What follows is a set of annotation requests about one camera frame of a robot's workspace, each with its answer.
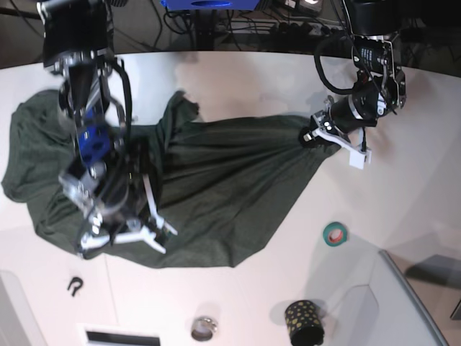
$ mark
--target black and gold cup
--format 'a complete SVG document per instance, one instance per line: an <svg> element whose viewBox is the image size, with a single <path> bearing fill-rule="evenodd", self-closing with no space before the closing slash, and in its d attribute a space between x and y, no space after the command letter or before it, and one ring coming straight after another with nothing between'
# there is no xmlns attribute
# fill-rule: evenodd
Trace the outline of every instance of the black and gold cup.
<svg viewBox="0 0 461 346"><path fill-rule="evenodd" d="M292 346L323 344L325 331L312 301L296 301L285 310L285 321Z"/></svg>

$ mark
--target tape roll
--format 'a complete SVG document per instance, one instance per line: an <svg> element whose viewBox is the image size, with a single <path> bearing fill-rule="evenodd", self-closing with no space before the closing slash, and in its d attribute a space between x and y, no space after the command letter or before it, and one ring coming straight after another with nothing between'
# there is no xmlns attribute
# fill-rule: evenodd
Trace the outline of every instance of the tape roll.
<svg viewBox="0 0 461 346"><path fill-rule="evenodd" d="M323 230L323 240L330 247L338 247L347 241L347 238L347 229L342 223L332 222Z"/></svg>

